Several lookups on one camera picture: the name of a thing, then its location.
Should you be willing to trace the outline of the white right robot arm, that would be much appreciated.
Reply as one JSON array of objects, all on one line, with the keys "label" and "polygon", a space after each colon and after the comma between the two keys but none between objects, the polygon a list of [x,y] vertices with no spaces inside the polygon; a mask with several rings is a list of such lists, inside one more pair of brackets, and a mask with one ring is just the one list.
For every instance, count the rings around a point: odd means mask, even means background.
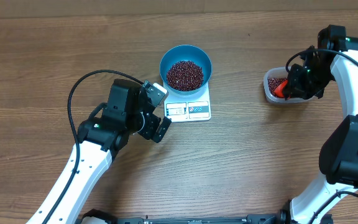
[{"label": "white right robot arm", "polygon": [[321,98],[337,83],[343,121],[323,144],[319,174],[299,196],[287,202],[277,223],[332,223],[328,212],[344,197],[358,198],[358,37],[343,26],[329,25],[318,33],[317,47],[297,54],[302,65],[287,61],[287,79],[275,94],[285,100]]}]

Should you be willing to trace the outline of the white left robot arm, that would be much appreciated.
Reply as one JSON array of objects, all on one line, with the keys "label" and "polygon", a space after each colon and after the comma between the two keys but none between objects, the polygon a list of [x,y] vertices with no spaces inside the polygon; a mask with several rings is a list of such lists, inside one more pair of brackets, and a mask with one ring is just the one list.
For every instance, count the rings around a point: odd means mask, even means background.
[{"label": "white left robot arm", "polygon": [[132,134],[159,143],[171,124],[153,112],[168,96],[158,83],[116,79],[76,132],[70,158],[29,223],[74,223],[100,177]]}]

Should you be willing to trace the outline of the orange plastic measuring scoop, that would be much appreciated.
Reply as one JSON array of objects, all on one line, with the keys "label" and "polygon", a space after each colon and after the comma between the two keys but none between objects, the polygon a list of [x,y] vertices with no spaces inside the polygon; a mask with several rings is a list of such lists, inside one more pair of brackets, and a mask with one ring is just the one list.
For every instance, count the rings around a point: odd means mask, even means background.
[{"label": "orange plastic measuring scoop", "polygon": [[273,91],[274,95],[277,98],[285,98],[285,95],[283,93],[284,88],[287,86],[288,84],[288,80],[285,79],[283,82],[281,82],[281,84],[279,84]]}]

